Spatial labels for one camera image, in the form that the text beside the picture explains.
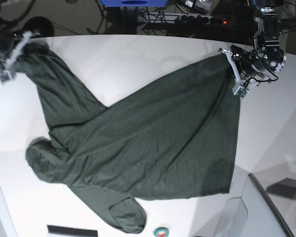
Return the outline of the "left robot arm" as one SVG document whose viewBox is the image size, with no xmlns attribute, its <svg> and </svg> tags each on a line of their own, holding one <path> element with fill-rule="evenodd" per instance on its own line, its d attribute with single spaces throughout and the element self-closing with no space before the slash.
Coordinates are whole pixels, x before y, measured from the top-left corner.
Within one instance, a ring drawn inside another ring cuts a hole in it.
<svg viewBox="0 0 296 237">
<path fill-rule="evenodd" d="M 248 5 L 256 7 L 253 19 L 257 31 L 253 35 L 253 50 L 246 52 L 235 45 L 231 46 L 236 66 L 235 81 L 247 88 L 253 83 L 276 81 L 276 74 L 286 63 L 286 54 L 279 43 L 279 19 L 276 7 L 284 5 L 283 0 L 249 0 Z"/>
</svg>

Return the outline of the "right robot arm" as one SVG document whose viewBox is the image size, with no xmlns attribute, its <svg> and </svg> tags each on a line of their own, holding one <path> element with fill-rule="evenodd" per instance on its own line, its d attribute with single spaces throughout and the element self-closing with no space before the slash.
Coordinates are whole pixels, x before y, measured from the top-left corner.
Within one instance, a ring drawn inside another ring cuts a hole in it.
<svg viewBox="0 0 296 237">
<path fill-rule="evenodd" d="M 0 0 L 0 10 L 4 3 L 6 3 L 6 1 Z M 0 69 L 5 67 L 8 56 L 12 54 L 12 50 L 14 49 L 16 43 L 23 38 L 22 34 L 24 31 L 13 31 L 13 28 L 16 27 L 30 13 L 34 4 L 34 0 L 30 1 L 23 14 L 14 20 L 8 21 L 0 17 Z"/>
</svg>

